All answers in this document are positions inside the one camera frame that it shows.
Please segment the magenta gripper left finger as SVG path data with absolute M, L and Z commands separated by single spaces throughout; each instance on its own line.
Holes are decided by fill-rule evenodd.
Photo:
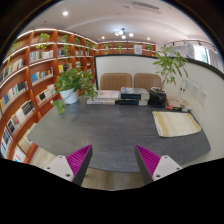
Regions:
M 88 145 L 68 156 L 57 156 L 44 170 L 81 186 L 92 155 L 92 146 Z

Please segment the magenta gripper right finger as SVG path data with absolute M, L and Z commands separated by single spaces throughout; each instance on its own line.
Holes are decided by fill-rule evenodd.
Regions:
M 145 185 L 182 169 L 168 155 L 159 156 L 139 145 L 135 146 L 134 154 Z

